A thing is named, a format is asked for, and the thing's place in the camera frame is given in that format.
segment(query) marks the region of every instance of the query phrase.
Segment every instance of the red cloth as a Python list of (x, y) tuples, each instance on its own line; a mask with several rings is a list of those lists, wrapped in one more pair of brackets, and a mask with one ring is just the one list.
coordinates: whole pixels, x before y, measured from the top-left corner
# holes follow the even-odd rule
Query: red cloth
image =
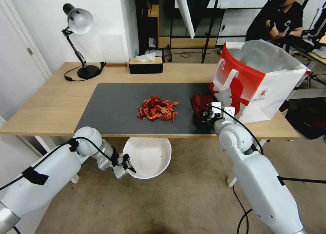
[(211, 95), (202, 95), (196, 93), (193, 97), (193, 108), (196, 113), (196, 121), (201, 117), (203, 110), (207, 110), (207, 105), (213, 102), (213, 97)]

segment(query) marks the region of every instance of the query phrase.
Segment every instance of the red and white bag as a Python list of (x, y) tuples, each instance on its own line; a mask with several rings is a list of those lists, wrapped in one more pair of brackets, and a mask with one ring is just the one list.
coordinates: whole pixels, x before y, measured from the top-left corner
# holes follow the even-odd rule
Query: red and white bag
[[(238, 51), (235, 57), (230, 54), (234, 51)], [(209, 89), (223, 106), (235, 107), (235, 117), (242, 123), (252, 123), (271, 119), (309, 73), (294, 57), (266, 41), (227, 42)]]

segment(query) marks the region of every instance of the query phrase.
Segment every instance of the black t-shirt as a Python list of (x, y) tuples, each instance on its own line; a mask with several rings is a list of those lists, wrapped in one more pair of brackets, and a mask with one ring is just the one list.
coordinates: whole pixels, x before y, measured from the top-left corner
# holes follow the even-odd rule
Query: black t-shirt
[(257, 17), (247, 30), (246, 41), (264, 39), (267, 34), (266, 21), (273, 21), (277, 30), (282, 33), (302, 27), (303, 9), (301, 5), (294, 2), (290, 9), (284, 13), (277, 0), (271, 0), (265, 4)]

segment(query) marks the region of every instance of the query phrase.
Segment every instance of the man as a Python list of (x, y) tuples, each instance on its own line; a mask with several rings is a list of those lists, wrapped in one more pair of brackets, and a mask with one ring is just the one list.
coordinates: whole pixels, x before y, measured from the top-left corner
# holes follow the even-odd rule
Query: man
[[(271, 0), (266, 3), (250, 25), (246, 41), (270, 39), (274, 42), (284, 37), (287, 32), (289, 35), (300, 37), (303, 8), (296, 1), (286, 0), (285, 3), (280, 4), (279, 0)], [(270, 23), (274, 27), (268, 33)]]

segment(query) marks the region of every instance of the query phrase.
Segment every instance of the cable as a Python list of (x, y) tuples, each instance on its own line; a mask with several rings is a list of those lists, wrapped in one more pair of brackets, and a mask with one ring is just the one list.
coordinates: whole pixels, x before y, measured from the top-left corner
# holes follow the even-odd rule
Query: cable
[(239, 234), (239, 230), (240, 230), (240, 226), (241, 226), (241, 223), (243, 221), (243, 219), (245, 217), (247, 217), (247, 215), (252, 211), (252, 209), (248, 210), (247, 212), (244, 213), (244, 215), (241, 217), (240, 221), (239, 221), (239, 224), (238, 224), (238, 228), (237, 228), (237, 234)]
[(64, 78), (65, 78), (67, 81), (84, 81), (84, 80), (88, 80), (88, 79), (83, 79), (83, 80), (74, 80), (74, 79), (72, 79), (71, 77), (66, 76), (66, 74), (68, 74), (69, 72), (71, 72), (71, 71), (73, 71), (73, 70), (75, 70), (75, 69), (78, 69), (78, 68), (80, 68), (80, 67), (82, 67), (82, 65), (80, 65), (80, 66), (78, 66), (78, 67), (76, 67), (76, 68), (73, 68), (73, 69), (71, 69), (71, 70), (68, 70), (68, 71), (64, 74)]
[[(219, 51), (220, 49), (214, 49), (214, 50), (212, 50), (212, 51), (210, 51), (209, 53), (206, 53), (206, 54), (211, 54), (212, 52), (214, 52), (214, 51)], [(202, 55), (203, 55), (203, 50), (201, 51), (201, 52), (199, 52), (199, 51), (196, 51), (196, 52), (182, 52), (182, 53), (173, 53), (172, 55), (174, 55), (174, 54), (180, 54), (180, 56), (182, 57), (182, 58), (190, 58), (191, 57), (191, 53), (201, 53)]]
[(17, 234), (21, 234), (16, 226), (14, 226), (13, 229), (17, 232)]
[(47, 156), (45, 156), (44, 158), (42, 158), (36, 165), (33, 166), (33, 169), (35, 169), (36, 167), (38, 167), (42, 162), (44, 162), (44, 160), (46, 160), (48, 157), (50, 157), (55, 151), (57, 151), (60, 147), (66, 145), (67, 142), (59, 145), (58, 147), (56, 147), (55, 149), (53, 149)]
[[(51, 154), (53, 154), (55, 151), (57, 151), (60, 147), (62, 147), (63, 145), (66, 145), (67, 143), (63, 143), (61, 145), (59, 145), (57, 148), (55, 148), (54, 150), (52, 150), (47, 156), (45, 156), (44, 158), (42, 158), (36, 165), (34, 165), (32, 168), (35, 169), (36, 167), (38, 167), (42, 162), (44, 162), (44, 160), (46, 160)], [(8, 184), (4, 185), (3, 187), (0, 187), (0, 191), (9, 187), (10, 185), (14, 184), (15, 182), (19, 181), (20, 179), (22, 179), (24, 176), (21, 175), (19, 177), (17, 177), (16, 179), (12, 180), (11, 182), (9, 182)]]
[(152, 7), (153, 7), (153, 4), (150, 5), (149, 17), (150, 17), (150, 14), (152, 13)]
[[(235, 197), (237, 198), (239, 204), (241, 205), (241, 208), (243, 209), (244, 213), (246, 213), (246, 210), (244, 209), (244, 206), (242, 205), (240, 199), (238, 198), (238, 195), (235, 193), (234, 185), (232, 186), (232, 189), (233, 189), (233, 193), (234, 193)], [(248, 234), (249, 233), (249, 220), (248, 220), (248, 216), (247, 215), (246, 215), (246, 223), (247, 223), (246, 234)]]
[(220, 111), (222, 111), (223, 113), (225, 113), (225, 114), (227, 114), (228, 116), (230, 116), (232, 119), (234, 119), (236, 122), (238, 122), (240, 125), (242, 125), (249, 133), (250, 133), (250, 135), (255, 139), (255, 141), (256, 141), (256, 143), (257, 143), (257, 145), (260, 147), (260, 153), (261, 153), (261, 155), (264, 155), (264, 150), (263, 150), (263, 148), (262, 148), (262, 146), (261, 146), (261, 144), (259, 143), (259, 141), (257, 140), (257, 138), (255, 137), (255, 135), (254, 134), (252, 134), (252, 132), (244, 125), (244, 124), (242, 124), (237, 118), (235, 118), (234, 116), (232, 116), (232, 115), (230, 115), (228, 112), (225, 112), (223, 109), (221, 109), (221, 108), (218, 108), (218, 107), (215, 107), (215, 106), (211, 106), (212, 108), (216, 108), (216, 109), (219, 109)]
[(281, 176), (280, 178), (282, 180), (289, 180), (289, 181), (302, 181), (302, 182), (326, 184), (326, 180), (301, 179), (301, 178), (290, 178), (290, 177), (281, 177)]
[(4, 185), (3, 187), (0, 187), (0, 191), (7, 188), (7, 187), (9, 187), (10, 185), (14, 184), (16, 181), (19, 181), (21, 178), (23, 178), (22, 175), (17, 177), (15, 180), (9, 182), (8, 184)]
[(90, 139), (88, 139), (88, 138), (86, 138), (86, 137), (74, 137), (76, 140), (77, 139), (84, 139), (84, 140), (86, 140), (86, 141), (88, 141), (89, 143), (91, 143), (93, 146), (94, 146), (94, 148), (96, 148), (104, 157), (106, 157), (108, 160), (110, 160), (111, 162), (112, 162), (112, 160), (111, 160), (111, 158), (109, 157), (109, 156), (107, 156), (105, 153), (103, 153), (102, 152), (102, 150), (101, 149), (99, 149), (98, 148), (98, 146), (96, 146)]

